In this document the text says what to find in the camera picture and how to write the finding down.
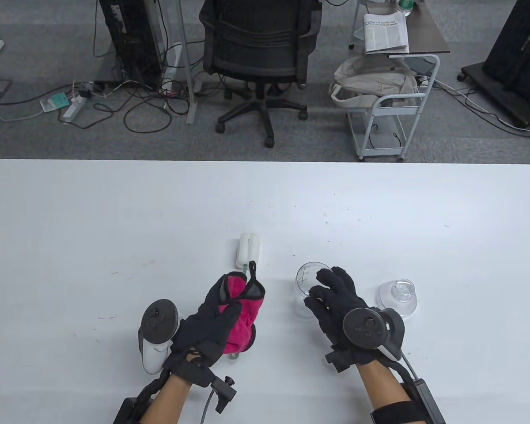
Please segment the person's right hand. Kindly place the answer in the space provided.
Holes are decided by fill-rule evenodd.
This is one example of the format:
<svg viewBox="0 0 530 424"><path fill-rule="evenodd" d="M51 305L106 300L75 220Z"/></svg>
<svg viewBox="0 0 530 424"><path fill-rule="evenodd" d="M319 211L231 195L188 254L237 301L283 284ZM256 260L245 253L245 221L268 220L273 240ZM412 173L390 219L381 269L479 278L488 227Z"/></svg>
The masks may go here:
<svg viewBox="0 0 530 424"><path fill-rule="evenodd" d="M314 314L332 351L326 360L341 373L352 365L379 361L410 380L400 365L405 325L394 309L370 307L356 294L351 276L340 267L316 273L319 285L311 287L305 306Z"/></svg>

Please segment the person's left hand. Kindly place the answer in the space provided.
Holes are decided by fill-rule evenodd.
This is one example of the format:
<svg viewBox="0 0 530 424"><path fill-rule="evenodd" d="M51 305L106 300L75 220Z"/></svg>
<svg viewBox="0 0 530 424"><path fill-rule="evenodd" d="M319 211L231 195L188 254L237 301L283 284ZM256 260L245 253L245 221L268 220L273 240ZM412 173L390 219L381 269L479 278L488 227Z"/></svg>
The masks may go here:
<svg viewBox="0 0 530 424"><path fill-rule="evenodd" d="M223 355L231 331L241 313L238 301L225 304L220 310L222 286L227 281L224 274L208 291L198 311L180 321L170 354L163 369L188 383L208 387L216 379L211 366Z"/></svg>

